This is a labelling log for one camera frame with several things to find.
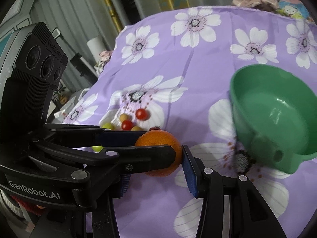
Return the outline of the tan longan fruit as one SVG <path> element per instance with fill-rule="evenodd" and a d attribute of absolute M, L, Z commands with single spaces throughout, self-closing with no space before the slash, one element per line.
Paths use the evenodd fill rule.
<path fill-rule="evenodd" d="M 143 129 L 141 127 L 139 127 L 139 126 L 134 126 L 134 127 L 132 127 L 131 130 L 132 131 L 143 131 Z"/>
<path fill-rule="evenodd" d="M 130 120 L 130 119 L 131 119 L 131 117 L 128 114 L 125 114 L 125 113 L 121 114 L 120 117 L 119 117 L 119 120 L 120 120 L 121 123 L 123 121 Z"/>

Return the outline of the orange mandarin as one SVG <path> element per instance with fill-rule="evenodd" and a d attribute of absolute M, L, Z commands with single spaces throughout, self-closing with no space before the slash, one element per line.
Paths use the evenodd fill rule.
<path fill-rule="evenodd" d="M 182 160 L 182 145 L 169 132 L 164 130 L 148 131 L 139 137 L 135 143 L 136 147 L 157 147 L 150 149 L 154 152 L 154 159 L 157 160 L 160 166 L 167 166 L 164 169 L 154 169 L 150 167 L 150 171 L 146 175 L 152 177 L 167 177 L 171 175 L 179 166 Z"/>

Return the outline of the green lime fruit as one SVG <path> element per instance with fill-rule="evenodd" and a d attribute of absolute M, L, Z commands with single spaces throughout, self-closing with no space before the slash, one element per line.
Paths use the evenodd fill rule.
<path fill-rule="evenodd" d="M 103 146 L 92 146 L 91 148 L 95 153 L 98 153 L 103 149 Z"/>

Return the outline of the oval red cherry tomato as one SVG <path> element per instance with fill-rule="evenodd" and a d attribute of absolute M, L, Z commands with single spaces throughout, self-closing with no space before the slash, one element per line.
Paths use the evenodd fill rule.
<path fill-rule="evenodd" d="M 151 127 L 148 131 L 153 131 L 153 130 L 160 130 L 160 127 L 158 126 Z"/>

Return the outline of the black phone stand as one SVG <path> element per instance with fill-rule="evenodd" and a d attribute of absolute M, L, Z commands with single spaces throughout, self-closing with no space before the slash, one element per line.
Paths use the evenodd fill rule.
<path fill-rule="evenodd" d="M 74 56 L 70 59 L 70 63 L 78 70 L 80 76 L 83 76 L 91 85 L 95 84 L 98 80 L 98 75 L 92 65 L 80 53 L 74 50 L 57 27 L 53 29 L 52 36 L 55 40 L 58 38 L 62 39 L 66 46 L 74 53 Z"/>

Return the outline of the pink fabric bundle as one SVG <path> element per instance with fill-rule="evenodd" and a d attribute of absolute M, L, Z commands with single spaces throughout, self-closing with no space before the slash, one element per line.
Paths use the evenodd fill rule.
<path fill-rule="evenodd" d="M 102 73 L 106 64 L 108 64 L 110 62 L 111 57 L 112 57 L 112 53 L 113 53 L 113 51 L 107 51 L 107 50 L 104 50 L 101 53 L 99 53 L 99 59 L 98 59 L 96 65 L 94 66 L 98 76 Z"/>

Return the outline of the white paper roll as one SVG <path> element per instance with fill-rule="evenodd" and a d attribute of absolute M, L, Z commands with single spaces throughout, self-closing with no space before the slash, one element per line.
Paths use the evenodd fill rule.
<path fill-rule="evenodd" d="M 101 36 L 96 36 L 87 42 L 87 46 L 94 58 L 98 58 L 99 54 L 106 50 Z"/>

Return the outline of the purple floral tablecloth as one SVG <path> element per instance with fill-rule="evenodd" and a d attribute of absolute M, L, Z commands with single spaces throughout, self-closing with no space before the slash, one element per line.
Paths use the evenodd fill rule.
<path fill-rule="evenodd" d="M 120 129 L 125 113 L 143 130 L 172 133 L 206 167 L 236 177 L 229 83 L 257 63 L 291 72 L 316 93 L 316 25 L 238 7 L 158 13 L 120 32 L 98 82 L 64 123 Z M 135 117 L 139 108 L 148 120 Z M 259 164 L 246 175 L 286 236 L 298 237 L 316 210 L 316 159 L 292 175 Z M 114 205 L 120 237 L 195 237 L 202 200 L 188 191 L 179 167 L 168 177 L 132 175 Z"/>

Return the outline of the green plastic bowl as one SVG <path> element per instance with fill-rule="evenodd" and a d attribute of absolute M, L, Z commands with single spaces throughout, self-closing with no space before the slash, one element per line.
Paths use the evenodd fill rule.
<path fill-rule="evenodd" d="M 258 163 L 287 174 L 316 158 L 316 95 L 281 68 L 245 66 L 230 80 L 236 134 Z"/>

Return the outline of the gold curtain pole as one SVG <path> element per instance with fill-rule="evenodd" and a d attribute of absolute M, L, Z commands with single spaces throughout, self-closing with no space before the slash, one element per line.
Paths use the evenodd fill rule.
<path fill-rule="evenodd" d="M 116 31 L 120 33 L 123 30 L 121 20 L 116 12 L 115 6 L 113 5 L 112 0 L 104 0 L 104 3 L 109 11 L 111 20 L 116 28 Z"/>

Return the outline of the cartoon print package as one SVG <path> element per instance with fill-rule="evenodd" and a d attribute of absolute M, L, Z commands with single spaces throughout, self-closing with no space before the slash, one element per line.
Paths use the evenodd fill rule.
<path fill-rule="evenodd" d="M 286 17 L 306 19 L 313 22 L 309 11 L 300 0 L 280 0 L 276 12 Z"/>

